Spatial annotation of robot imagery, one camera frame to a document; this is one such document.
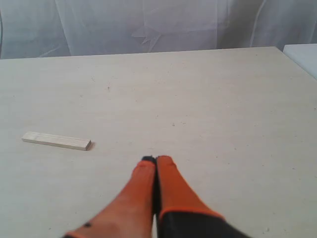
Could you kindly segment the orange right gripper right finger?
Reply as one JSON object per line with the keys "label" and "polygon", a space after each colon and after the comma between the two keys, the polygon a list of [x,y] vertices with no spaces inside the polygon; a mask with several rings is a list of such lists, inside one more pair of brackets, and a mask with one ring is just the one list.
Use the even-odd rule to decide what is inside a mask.
{"label": "orange right gripper right finger", "polygon": [[170,156],[157,157],[160,193],[158,237],[247,238],[210,209],[188,185]]}

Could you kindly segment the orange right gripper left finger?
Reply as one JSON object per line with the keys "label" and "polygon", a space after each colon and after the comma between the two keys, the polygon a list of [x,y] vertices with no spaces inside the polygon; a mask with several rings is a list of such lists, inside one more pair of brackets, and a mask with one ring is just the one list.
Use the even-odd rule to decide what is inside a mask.
{"label": "orange right gripper left finger", "polygon": [[95,217],[64,236],[66,238],[150,238],[154,216],[155,175],[155,158],[143,157],[116,198]]}

